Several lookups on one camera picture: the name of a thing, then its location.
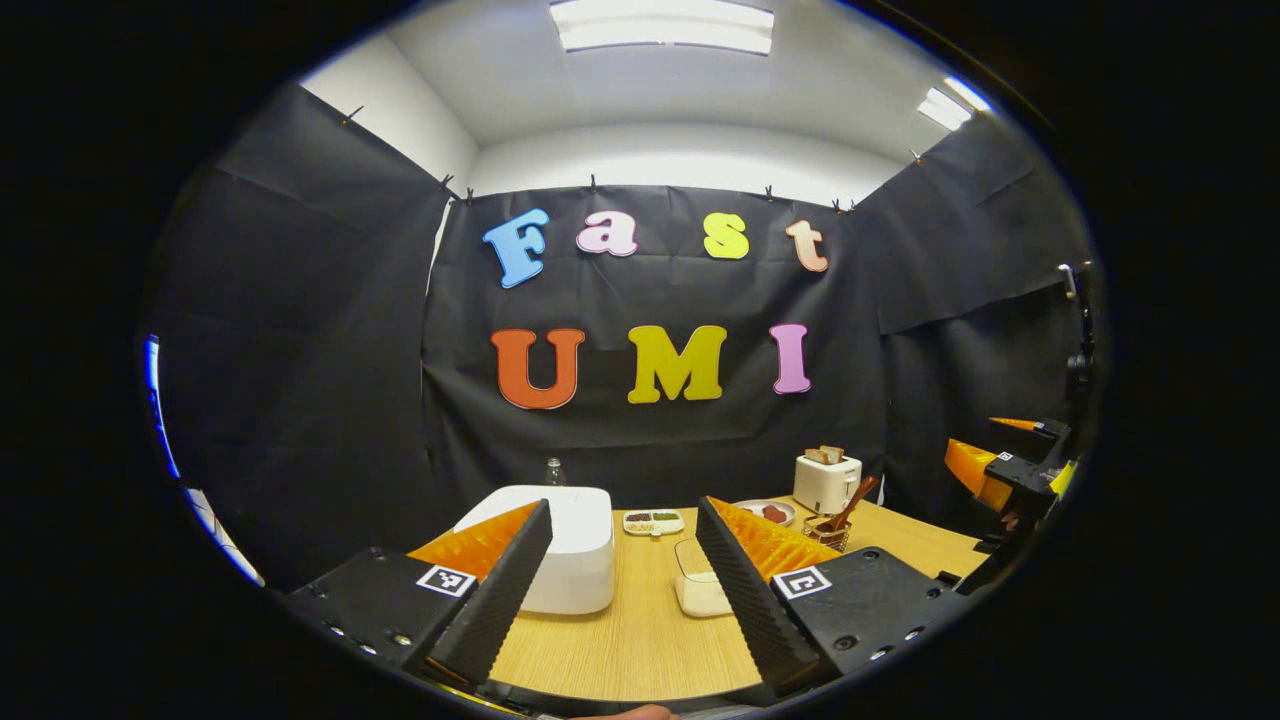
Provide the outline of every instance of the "wooden table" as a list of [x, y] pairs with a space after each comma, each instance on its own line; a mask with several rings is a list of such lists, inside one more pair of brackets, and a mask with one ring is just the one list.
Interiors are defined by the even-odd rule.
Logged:
[[[791, 529], [812, 515], [796, 506]], [[698, 510], [678, 509], [685, 529], [659, 538], [622, 532], [613, 512], [613, 602], [590, 615], [521, 612], [498, 653], [490, 678], [558, 696], [603, 701], [664, 701], [723, 693], [760, 682], [732, 615], [681, 612], [675, 546], [694, 537]], [[952, 533], [870, 502], [850, 515], [846, 552], [879, 546], [925, 575], [965, 577], [986, 555], [974, 538]]]

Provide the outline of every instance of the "plate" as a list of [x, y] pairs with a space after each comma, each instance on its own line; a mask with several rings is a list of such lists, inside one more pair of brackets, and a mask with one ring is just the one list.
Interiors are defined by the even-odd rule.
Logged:
[[787, 519], [778, 523], [783, 528], [791, 525], [791, 523], [795, 521], [796, 519], [795, 506], [791, 505], [790, 502], [782, 502], [780, 500], [744, 500], [741, 502], [735, 502], [733, 507], [741, 507], [742, 510], [750, 510], [751, 512], [760, 515], [762, 512], [764, 512], [765, 505], [774, 505], [777, 506], [778, 510], [786, 512]]
[[685, 519], [671, 509], [627, 510], [622, 514], [622, 530], [631, 536], [667, 536], [685, 529]]

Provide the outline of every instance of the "white container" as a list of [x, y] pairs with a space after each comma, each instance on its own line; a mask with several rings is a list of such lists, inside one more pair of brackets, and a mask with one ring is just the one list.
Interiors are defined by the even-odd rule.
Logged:
[[835, 515], [845, 509], [861, 482], [861, 460], [842, 457], [835, 465], [823, 465], [801, 455], [796, 457], [791, 496], [819, 515]]
[[676, 601], [680, 610], [690, 618], [714, 618], [728, 615], [733, 611], [724, 596], [712, 564], [707, 560], [701, 546], [696, 539], [685, 539], [676, 543], [676, 564], [680, 573], [676, 575]]
[[613, 505], [600, 488], [507, 486], [467, 512], [454, 532], [545, 498], [552, 512], [552, 543], [520, 609], [529, 612], [585, 615], [613, 601]]

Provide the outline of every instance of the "orange letter u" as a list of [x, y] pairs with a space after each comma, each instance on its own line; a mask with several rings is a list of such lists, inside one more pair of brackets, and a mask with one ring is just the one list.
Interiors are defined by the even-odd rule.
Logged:
[[547, 342], [556, 348], [556, 384], [540, 389], [529, 382], [529, 347], [538, 336], [530, 331], [498, 331], [489, 338], [498, 348], [498, 389], [516, 407], [552, 410], [573, 400], [577, 392], [577, 346], [586, 333], [556, 329], [547, 333]]

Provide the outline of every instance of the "brown spoon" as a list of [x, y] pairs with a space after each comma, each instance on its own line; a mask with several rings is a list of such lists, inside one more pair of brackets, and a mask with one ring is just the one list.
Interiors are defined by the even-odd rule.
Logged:
[[873, 478], [870, 475], [863, 478], [861, 484], [859, 484], [858, 489], [854, 491], [854, 497], [849, 498], [849, 505], [840, 511], [840, 515], [836, 515], [826, 523], [819, 523], [814, 529], [819, 533], [833, 533], [840, 528], [844, 528], [847, 524], [849, 514], [854, 510], [854, 506], [858, 505], [858, 501], [867, 497], [867, 493], [872, 492], [872, 488], [874, 488], [878, 483], [879, 478]]

